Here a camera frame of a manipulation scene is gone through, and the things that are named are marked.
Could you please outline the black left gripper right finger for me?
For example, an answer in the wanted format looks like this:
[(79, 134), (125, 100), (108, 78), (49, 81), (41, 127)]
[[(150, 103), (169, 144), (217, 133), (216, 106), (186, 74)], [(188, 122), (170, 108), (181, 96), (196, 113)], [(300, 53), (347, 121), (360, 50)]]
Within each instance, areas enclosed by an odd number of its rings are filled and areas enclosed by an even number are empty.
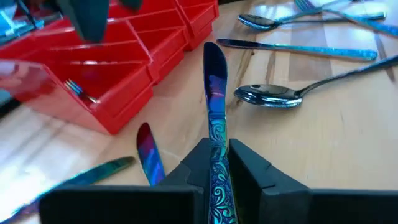
[(241, 223), (397, 223), (397, 191), (314, 189), (237, 139), (229, 164)]

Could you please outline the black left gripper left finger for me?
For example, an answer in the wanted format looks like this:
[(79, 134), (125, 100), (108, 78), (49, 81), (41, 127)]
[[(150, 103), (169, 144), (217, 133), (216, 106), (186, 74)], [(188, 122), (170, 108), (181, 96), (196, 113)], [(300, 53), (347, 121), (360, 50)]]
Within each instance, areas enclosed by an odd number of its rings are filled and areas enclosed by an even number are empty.
[(155, 186), (68, 186), (39, 203), (41, 223), (206, 223), (210, 141), (203, 138)]

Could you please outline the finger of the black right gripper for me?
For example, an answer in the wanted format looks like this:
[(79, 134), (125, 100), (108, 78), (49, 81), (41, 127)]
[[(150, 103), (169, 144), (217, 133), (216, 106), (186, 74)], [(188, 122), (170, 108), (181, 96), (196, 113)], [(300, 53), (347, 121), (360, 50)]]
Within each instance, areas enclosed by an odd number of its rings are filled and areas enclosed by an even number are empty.
[(103, 41), (109, 0), (57, 0), (57, 4), (83, 40), (96, 44)]
[(143, 0), (118, 0), (120, 4), (130, 10), (137, 11), (141, 8)]

